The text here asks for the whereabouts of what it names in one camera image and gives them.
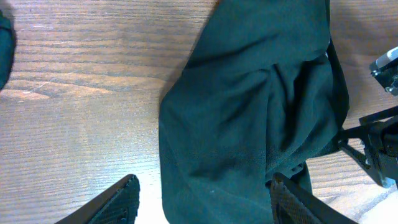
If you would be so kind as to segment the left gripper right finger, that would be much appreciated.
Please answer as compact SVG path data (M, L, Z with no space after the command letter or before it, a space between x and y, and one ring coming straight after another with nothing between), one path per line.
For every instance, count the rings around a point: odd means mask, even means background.
M281 173L273 175L270 196L274 224L357 224Z

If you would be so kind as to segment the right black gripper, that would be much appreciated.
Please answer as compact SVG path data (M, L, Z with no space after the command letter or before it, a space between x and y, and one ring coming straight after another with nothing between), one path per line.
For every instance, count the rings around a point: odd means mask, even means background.
M397 183L397 107L392 107L359 119L363 126L339 131L338 145L364 170L375 172L374 181L384 188ZM348 144L360 139L364 154Z

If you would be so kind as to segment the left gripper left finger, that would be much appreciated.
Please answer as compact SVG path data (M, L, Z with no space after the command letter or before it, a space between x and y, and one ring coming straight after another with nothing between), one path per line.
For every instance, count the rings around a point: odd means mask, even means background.
M139 192L139 179L129 174L55 224L134 224Z

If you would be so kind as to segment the black t-shirt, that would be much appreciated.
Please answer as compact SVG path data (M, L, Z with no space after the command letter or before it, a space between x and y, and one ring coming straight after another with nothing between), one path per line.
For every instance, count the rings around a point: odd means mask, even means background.
M268 223L347 114L328 1L3 1L1 222L55 223L127 174L138 223Z

